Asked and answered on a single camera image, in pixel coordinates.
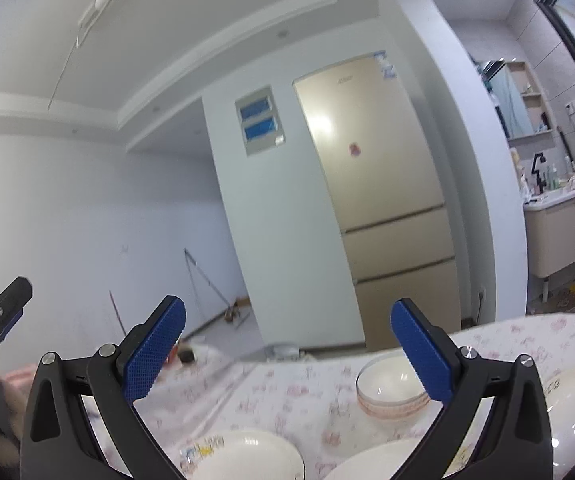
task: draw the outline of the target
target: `red magnet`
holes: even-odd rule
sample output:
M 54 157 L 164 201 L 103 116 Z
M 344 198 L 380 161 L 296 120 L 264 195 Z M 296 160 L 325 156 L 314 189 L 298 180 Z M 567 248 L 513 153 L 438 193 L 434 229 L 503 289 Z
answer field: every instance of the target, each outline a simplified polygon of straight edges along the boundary
M 359 156 L 361 154 L 361 149 L 359 148 L 359 145 L 355 142 L 352 142 L 349 145 L 349 154 L 351 156 Z

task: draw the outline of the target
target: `floor mat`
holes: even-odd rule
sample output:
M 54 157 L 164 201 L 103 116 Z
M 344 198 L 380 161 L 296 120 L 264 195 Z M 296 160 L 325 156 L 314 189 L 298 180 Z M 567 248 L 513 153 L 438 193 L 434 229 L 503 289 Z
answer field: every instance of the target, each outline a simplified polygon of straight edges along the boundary
M 556 312 L 575 314 L 575 292 L 570 292 L 568 289 L 554 294 L 546 303 L 535 303 L 535 311 L 529 314 L 555 314 Z

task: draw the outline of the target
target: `plate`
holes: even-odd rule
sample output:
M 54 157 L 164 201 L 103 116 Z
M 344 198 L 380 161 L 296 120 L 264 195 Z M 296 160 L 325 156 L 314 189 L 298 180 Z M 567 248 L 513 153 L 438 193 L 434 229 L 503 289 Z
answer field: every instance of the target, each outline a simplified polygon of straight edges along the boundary
M 293 444 L 258 430 L 223 431 L 180 450 L 188 480 L 305 480 L 305 464 Z
M 411 415 L 429 402 L 404 353 L 368 362 L 357 377 L 357 398 L 365 413 L 379 418 Z
M 325 480 L 387 480 L 398 471 L 420 441 L 419 438 L 405 438 L 363 451 L 333 469 Z M 465 467 L 473 447 L 458 450 L 446 476 Z
M 547 381 L 543 392 L 552 428 L 554 480 L 557 480 L 575 464 L 575 367 Z

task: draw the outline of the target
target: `metal screw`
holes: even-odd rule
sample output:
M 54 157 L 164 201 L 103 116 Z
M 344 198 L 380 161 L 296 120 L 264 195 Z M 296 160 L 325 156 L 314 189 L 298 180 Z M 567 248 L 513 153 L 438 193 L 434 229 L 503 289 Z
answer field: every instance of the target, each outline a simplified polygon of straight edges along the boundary
M 44 365 L 50 365 L 52 364 L 54 361 L 56 361 L 56 354 L 54 352 L 48 352 L 47 354 L 45 354 L 43 356 L 43 358 L 41 359 L 41 362 Z
M 534 365 L 534 360 L 527 354 L 522 354 L 519 356 L 519 362 L 529 368 L 530 366 Z
M 98 349 L 98 355 L 101 357 L 109 357 L 110 355 L 114 355 L 116 351 L 116 346 L 112 345 L 112 343 L 107 343 L 103 345 L 101 348 Z
M 479 353 L 475 351 L 473 346 L 461 346 L 461 354 L 465 359 L 474 359 L 479 356 Z

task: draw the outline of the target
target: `refrigerator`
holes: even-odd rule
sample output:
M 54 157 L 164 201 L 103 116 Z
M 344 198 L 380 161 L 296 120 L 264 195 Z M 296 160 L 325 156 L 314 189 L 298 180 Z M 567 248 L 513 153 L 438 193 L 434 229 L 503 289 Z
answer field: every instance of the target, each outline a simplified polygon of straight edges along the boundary
M 461 327 L 456 259 L 434 161 L 410 99 L 369 55 L 295 81 L 347 255 L 369 350 L 393 348 L 394 301 Z

